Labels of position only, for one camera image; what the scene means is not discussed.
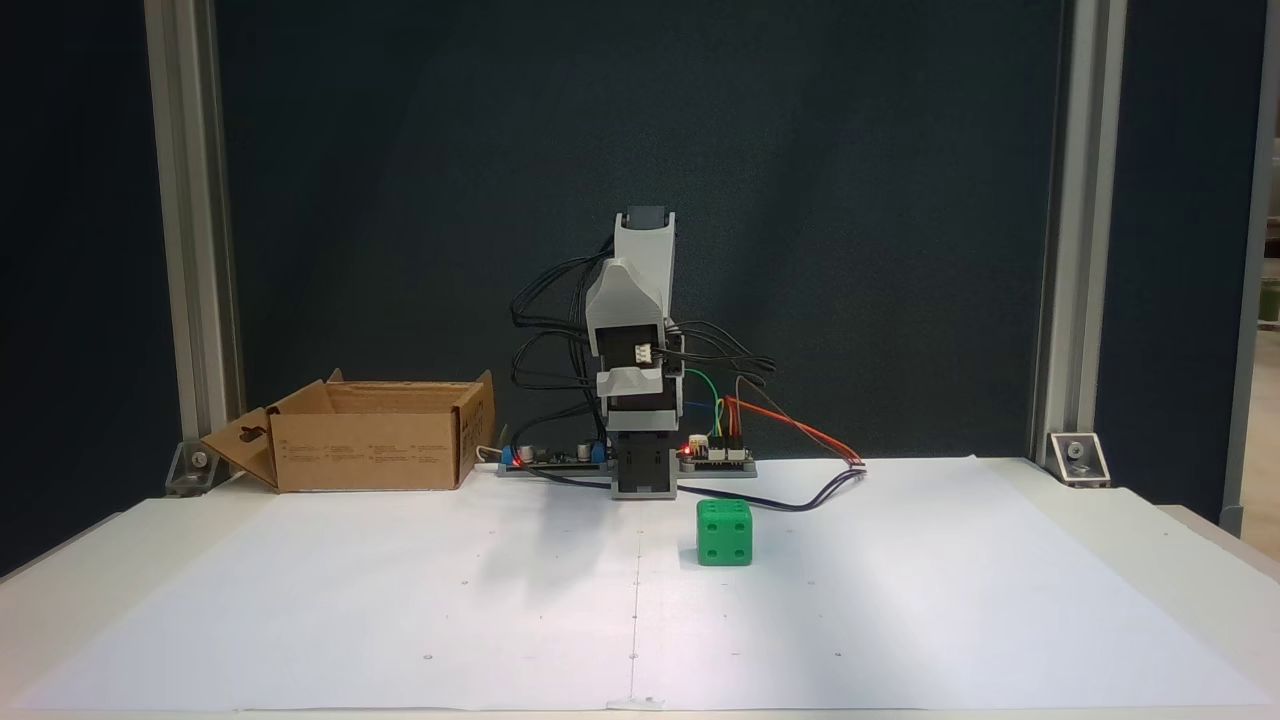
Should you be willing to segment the grey pointed fixed gripper finger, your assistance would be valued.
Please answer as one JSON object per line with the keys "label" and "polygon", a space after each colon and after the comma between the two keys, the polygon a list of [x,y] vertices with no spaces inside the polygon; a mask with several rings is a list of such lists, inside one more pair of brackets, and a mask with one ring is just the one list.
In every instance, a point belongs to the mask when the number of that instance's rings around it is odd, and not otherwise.
{"label": "grey pointed fixed gripper finger", "polygon": [[659,325],[667,316],[658,284],[630,260],[607,260],[588,291],[585,320],[589,331]]}

